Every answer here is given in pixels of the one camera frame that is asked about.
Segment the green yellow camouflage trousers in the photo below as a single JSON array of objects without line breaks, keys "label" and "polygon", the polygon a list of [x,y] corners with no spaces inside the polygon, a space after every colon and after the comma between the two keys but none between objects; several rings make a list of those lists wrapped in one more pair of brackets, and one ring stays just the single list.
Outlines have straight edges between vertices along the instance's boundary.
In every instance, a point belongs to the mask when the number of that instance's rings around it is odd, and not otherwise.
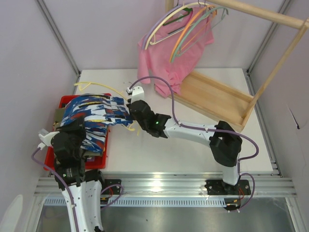
[{"label": "green yellow camouflage trousers", "polygon": [[[63,115],[65,113],[65,108],[58,108],[55,110],[54,114],[54,123],[53,123],[53,130],[56,130],[58,127],[60,127]],[[93,160],[94,157],[102,157],[103,153],[98,152],[92,152],[85,149],[81,149],[81,155],[84,158],[87,158],[88,160]]]}]

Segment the blue red white shorts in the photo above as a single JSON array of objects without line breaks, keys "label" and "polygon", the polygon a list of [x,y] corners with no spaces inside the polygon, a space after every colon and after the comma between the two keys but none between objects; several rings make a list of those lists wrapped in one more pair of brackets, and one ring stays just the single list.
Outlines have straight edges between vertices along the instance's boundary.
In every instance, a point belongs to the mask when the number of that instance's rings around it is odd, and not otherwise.
[{"label": "blue red white shorts", "polygon": [[105,94],[83,94],[72,99],[65,107],[60,125],[66,126],[79,117],[84,118],[86,133],[81,148],[96,153],[105,147],[109,126],[127,127],[133,123],[124,99]]}]

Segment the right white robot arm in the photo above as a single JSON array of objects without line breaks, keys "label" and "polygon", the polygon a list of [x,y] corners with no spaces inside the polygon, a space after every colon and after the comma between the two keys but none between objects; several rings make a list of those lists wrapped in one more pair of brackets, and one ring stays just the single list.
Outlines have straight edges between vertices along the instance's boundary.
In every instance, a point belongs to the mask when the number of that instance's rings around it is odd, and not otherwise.
[{"label": "right white robot arm", "polygon": [[242,139],[228,123],[219,121],[214,126],[185,126],[175,122],[169,115],[154,113],[143,100],[127,106],[131,118],[153,137],[185,139],[209,147],[214,160],[223,167],[223,187],[231,188],[238,184],[238,158]]}]

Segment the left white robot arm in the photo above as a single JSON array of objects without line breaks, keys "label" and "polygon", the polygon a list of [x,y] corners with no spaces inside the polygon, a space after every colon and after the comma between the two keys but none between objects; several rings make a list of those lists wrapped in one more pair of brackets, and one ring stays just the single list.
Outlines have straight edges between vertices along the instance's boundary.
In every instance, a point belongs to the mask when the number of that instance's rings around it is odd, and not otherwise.
[{"label": "left white robot arm", "polygon": [[66,201],[71,231],[102,232],[99,204],[103,180],[99,170],[85,169],[81,152],[85,138],[84,117],[56,129],[51,140],[55,180]]}]

